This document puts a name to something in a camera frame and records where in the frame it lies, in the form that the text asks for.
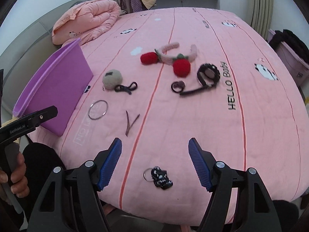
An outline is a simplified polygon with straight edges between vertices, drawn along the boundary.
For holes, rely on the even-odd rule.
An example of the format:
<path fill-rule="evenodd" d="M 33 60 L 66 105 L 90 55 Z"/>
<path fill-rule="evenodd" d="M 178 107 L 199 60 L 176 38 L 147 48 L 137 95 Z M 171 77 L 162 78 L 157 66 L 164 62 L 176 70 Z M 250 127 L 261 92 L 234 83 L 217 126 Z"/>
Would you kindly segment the person's left hand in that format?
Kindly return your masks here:
<path fill-rule="evenodd" d="M 28 180 L 25 176 L 26 173 L 26 165 L 25 165 L 25 159 L 21 152 L 19 152 L 17 156 L 17 166 L 15 170 L 11 174 L 11 181 L 13 185 L 10 187 L 10 191 L 12 194 L 15 194 L 18 198 L 24 198 L 29 194 L 29 188 L 28 188 Z M 10 203 L 10 200 L 5 193 L 3 189 L 3 184 L 7 183 L 8 176 L 7 174 L 1 170 L 1 199 L 8 204 Z"/>

